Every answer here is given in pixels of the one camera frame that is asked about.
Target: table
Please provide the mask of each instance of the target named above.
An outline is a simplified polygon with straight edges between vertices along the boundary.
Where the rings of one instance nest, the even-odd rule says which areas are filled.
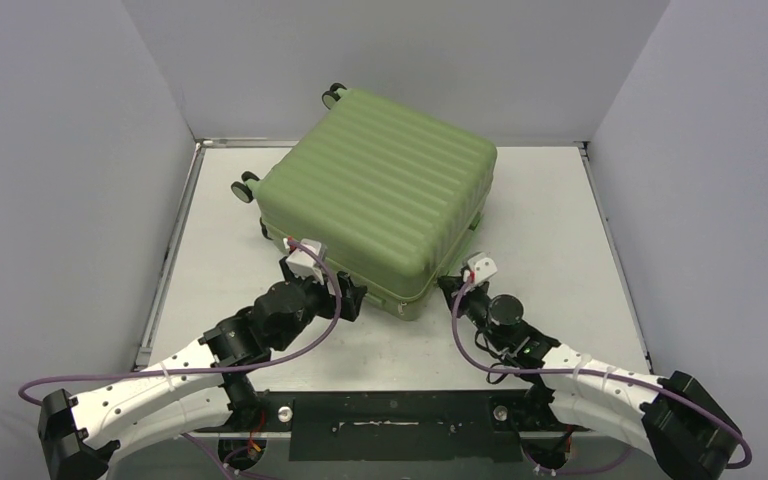
[[[165,301],[144,345],[150,363],[176,352],[218,321],[250,305],[280,280],[281,254],[261,236],[256,205],[240,202],[231,182],[245,170],[263,177],[289,147],[205,148],[189,214],[178,239]],[[629,306],[586,165],[575,146],[503,147],[474,250],[500,267],[491,294],[510,293],[526,320],[573,348],[634,371],[648,371],[646,350]],[[366,307],[342,322],[319,348],[249,375],[272,391],[488,389],[484,374],[454,347],[439,292],[413,322]],[[326,327],[318,319],[288,352]],[[460,324],[468,349],[473,329]],[[497,388],[522,388],[509,377]]]

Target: ribbed suitcase shell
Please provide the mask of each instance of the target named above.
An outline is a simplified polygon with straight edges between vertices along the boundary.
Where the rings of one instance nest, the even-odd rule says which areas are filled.
[[[325,243],[330,266],[369,287],[367,303],[412,319],[459,260],[495,163],[491,142],[353,88],[254,196],[277,245],[286,236]]]

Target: suitcase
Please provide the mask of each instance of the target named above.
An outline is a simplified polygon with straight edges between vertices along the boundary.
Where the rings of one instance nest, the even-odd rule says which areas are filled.
[[[232,190],[257,200],[279,249],[287,236],[323,242],[329,266],[369,288],[365,304],[415,319],[467,253],[496,147],[357,88],[322,98],[323,119],[262,180],[246,172]]]

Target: screw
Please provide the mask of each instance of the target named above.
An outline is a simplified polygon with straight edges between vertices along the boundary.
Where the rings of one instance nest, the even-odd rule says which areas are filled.
[[[281,423],[287,423],[293,419],[293,409],[290,407],[281,407],[278,409],[278,420]]]
[[[499,405],[493,409],[493,418],[500,422],[504,422],[508,419],[508,408],[504,405]]]

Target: wall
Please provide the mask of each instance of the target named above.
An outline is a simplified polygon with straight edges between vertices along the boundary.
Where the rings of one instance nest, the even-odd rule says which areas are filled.
[[[193,146],[118,0],[0,0],[0,479],[48,478],[21,383],[133,361]]]
[[[502,143],[590,138],[668,0],[125,0],[197,137],[296,139],[339,81]]]
[[[754,445],[724,478],[768,479],[768,2],[673,0],[590,153],[656,369]]]

